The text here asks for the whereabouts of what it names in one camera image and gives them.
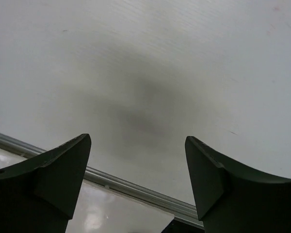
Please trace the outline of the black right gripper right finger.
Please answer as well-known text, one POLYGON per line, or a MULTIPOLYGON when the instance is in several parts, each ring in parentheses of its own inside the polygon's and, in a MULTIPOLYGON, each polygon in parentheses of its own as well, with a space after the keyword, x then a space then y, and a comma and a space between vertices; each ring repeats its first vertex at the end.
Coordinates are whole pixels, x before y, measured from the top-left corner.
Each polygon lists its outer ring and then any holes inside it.
POLYGON ((291 233, 291 179, 185 140, 198 219, 207 233, 291 233))

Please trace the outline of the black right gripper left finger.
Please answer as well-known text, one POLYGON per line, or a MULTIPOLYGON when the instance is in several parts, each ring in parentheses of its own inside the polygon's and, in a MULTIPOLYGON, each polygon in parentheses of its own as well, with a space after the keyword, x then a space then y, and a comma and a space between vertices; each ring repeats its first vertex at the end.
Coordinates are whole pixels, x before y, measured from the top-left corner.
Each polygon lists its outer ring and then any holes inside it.
POLYGON ((64 233, 91 149, 89 134, 0 169, 0 233, 64 233))

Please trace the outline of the black robot base hardware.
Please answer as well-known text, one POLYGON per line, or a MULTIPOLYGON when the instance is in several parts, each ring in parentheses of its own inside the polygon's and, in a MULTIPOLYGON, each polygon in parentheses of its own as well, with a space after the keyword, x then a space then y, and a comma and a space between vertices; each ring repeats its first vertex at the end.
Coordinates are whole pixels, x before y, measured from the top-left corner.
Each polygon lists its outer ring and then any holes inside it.
POLYGON ((162 233, 204 233, 203 227, 181 219, 173 219, 162 233))

